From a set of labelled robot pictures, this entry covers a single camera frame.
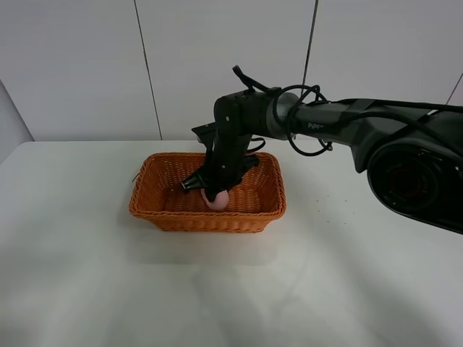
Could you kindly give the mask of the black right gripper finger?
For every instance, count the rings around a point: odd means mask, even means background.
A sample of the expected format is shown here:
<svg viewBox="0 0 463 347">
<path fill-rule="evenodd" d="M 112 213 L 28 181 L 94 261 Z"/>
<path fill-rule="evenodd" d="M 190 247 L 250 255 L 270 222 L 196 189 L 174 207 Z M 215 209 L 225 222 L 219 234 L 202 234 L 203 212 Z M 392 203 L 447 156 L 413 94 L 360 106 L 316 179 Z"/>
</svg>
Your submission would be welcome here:
<svg viewBox="0 0 463 347">
<path fill-rule="evenodd" d="M 218 182 L 212 182 L 205 188 L 205 197 L 207 201 L 215 201 L 222 192 L 228 193 L 228 189 Z"/>
</svg>

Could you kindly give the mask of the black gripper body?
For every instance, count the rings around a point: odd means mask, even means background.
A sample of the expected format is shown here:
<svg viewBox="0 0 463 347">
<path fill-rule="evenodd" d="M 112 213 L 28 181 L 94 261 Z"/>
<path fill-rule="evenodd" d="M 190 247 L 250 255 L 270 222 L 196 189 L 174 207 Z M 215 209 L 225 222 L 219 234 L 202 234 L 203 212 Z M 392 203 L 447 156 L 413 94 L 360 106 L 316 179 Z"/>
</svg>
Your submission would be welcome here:
<svg viewBox="0 0 463 347">
<path fill-rule="evenodd" d="M 202 174 L 209 183 L 218 182 L 226 188 L 240 184 L 243 176 L 260 163 L 254 154 L 256 149 L 248 149 L 252 141 L 252 134 L 222 134 L 217 128 L 213 149 L 206 150 L 202 165 Z"/>
</svg>

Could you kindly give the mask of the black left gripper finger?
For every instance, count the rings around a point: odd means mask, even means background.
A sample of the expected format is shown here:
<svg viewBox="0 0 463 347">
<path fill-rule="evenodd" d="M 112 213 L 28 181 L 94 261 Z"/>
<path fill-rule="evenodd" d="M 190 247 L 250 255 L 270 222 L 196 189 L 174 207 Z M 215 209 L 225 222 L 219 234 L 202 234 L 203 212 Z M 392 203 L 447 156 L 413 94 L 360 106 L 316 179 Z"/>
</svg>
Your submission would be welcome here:
<svg viewBox="0 0 463 347">
<path fill-rule="evenodd" d="M 188 193 L 192 190 L 205 189 L 208 187 L 209 179 L 201 172 L 194 172 L 181 181 L 182 190 Z"/>
</svg>

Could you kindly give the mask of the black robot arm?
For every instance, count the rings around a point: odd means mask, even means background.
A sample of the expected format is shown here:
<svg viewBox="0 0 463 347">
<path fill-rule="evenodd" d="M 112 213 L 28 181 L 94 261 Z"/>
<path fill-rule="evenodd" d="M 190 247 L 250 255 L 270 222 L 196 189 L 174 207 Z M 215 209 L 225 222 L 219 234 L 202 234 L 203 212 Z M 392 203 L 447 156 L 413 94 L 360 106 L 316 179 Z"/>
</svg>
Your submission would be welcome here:
<svg viewBox="0 0 463 347">
<path fill-rule="evenodd" d="M 376 198 L 404 217 L 462 232 L 462 108 L 393 100 L 329 101 L 317 86 L 248 88 L 219 98 L 214 121 L 195 128 L 205 161 L 182 181 L 207 201 L 240 184 L 258 164 L 249 144 L 255 136 L 292 141 L 316 138 L 352 151 L 354 168 L 366 173 Z"/>
</svg>

